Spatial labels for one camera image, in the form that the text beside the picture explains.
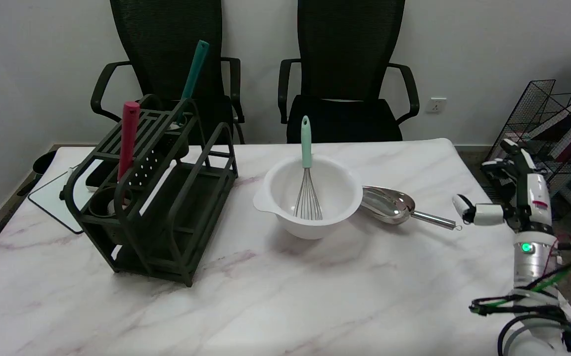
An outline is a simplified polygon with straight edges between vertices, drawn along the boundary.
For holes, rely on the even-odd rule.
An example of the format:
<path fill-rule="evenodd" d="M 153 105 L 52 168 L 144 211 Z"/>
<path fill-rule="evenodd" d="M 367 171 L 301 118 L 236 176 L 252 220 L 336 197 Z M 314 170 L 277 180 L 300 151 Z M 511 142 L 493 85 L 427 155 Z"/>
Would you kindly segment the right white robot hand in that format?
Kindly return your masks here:
<path fill-rule="evenodd" d="M 519 231 L 536 231 L 553 235 L 549 189 L 542 170 L 537 168 L 528 151 L 510 139 L 500 147 L 509 159 L 482 163 L 482 171 L 498 179 L 509 178 L 515 185 L 514 205 L 503 203 L 472 204 L 461 194 L 453 196 L 453 205 L 464 224 L 492 226 L 516 219 Z"/>

